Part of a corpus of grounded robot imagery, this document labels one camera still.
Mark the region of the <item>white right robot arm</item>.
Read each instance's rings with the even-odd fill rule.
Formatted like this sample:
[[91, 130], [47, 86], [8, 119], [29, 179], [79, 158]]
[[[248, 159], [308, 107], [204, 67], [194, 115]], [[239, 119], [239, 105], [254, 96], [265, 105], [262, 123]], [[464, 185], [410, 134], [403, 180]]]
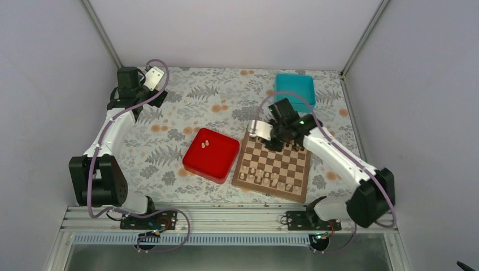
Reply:
[[321, 229], [328, 220], [351, 219], [357, 226], [379, 226], [379, 218], [394, 211], [394, 176], [377, 169], [340, 144], [318, 120], [314, 112], [300, 116], [287, 98], [268, 107], [273, 118], [264, 128], [266, 146], [277, 150], [280, 143], [291, 143], [321, 158], [349, 185], [352, 194], [342, 198], [321, 196], [307, 207], [306, 223]]

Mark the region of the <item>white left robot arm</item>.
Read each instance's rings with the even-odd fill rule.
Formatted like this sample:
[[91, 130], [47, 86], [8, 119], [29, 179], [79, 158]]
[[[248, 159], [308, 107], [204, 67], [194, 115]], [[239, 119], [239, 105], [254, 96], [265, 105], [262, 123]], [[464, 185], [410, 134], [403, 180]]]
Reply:
[[110, 94], [105, 121], [96, 139], [83, 155], [70, 159], [68, 168], [76, 200], [86, 207], [91, 218], [116, 212], [148, 229], [156, 224], [158, 212], [149, 196], [129, 191], [116, 157], [144, 105], [162, 105], [169, 69], [151, 65], [144, 71], [121, 67], [116, 77], [117, 86]]

